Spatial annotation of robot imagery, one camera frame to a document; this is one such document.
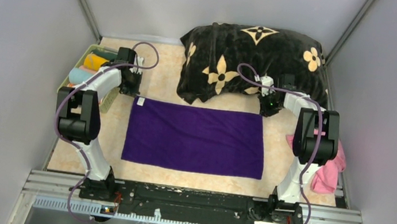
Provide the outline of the light blue towel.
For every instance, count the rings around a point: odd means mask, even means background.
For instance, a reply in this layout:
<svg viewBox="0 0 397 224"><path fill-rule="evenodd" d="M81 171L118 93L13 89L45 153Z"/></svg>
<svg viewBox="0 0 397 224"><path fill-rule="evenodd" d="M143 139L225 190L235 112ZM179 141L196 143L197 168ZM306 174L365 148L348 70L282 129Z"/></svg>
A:
<svg viewBox="0 0 397 224"><path fill-rule="evenodd" d="M83 69L73 68L68 74L68 80L71 84L77 85L89 80L91 75L92 73L89 73Z"/></svg>

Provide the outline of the black floral blanket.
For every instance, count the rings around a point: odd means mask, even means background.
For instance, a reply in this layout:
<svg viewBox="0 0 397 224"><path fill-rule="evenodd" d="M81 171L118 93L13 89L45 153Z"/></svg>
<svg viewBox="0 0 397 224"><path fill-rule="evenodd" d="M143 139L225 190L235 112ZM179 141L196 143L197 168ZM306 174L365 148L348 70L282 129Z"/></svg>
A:
<svg viewBox="0 0 397 224"><path fill-rule="evenodd" d="M257 95L261 89L244 81L269 76L276 87L284 87L286 76L291 85L328 106L323 48L317 40L292 30L237 24L199 26L180 38L185 62L176 89L188 104L207 102L223 93Z"/></svg>

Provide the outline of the purple towel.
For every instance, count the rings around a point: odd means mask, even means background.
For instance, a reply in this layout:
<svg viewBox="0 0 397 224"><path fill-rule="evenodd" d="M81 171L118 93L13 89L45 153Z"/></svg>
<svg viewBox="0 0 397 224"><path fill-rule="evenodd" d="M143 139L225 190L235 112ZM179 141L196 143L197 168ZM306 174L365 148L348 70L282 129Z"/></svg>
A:
<svg viewBox="0 0 397 224"><path fill-rule="evenodd" d="M258 114L134 100L121 158L175 171L260 180L263 119Z"/></svg>

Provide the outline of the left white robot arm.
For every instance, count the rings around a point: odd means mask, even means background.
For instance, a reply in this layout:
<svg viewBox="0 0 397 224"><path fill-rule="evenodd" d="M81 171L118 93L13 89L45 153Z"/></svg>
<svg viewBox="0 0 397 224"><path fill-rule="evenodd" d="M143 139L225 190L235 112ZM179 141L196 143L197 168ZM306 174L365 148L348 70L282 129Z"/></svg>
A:
<svg viewBox="0 0 397 224"><path fill-rule="evenodd" d="M132 48L120 48L117 57L105 62L98 72L75 87L58 91L55 131L59 138L76 148L85 165L86 175L80 183L102 200L116 193L113 170L106 161L100 143L100 101L110 92L134 97L139 93L144 59Z"/></svg>

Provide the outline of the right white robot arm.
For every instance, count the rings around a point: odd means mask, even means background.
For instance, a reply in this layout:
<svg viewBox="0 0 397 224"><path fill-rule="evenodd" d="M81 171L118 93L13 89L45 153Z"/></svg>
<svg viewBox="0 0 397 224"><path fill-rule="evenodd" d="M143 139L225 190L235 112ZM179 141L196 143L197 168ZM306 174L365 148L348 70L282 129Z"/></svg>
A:
<svg viewBox="0 0 397 224"><path fill-rule="evenodd" d="M300 199L308 202L305 186L319 169L337 156L340 115L325 110L310 95L296 90L291 84L278 88L268 75L255 75L255 81L261 87L262 109L271 109L281 92L284 94L283 107L297 117L291 144L295 158L286 177L269 196L266 208L268 218L280 222L287 216L296 215Z"/></svg>

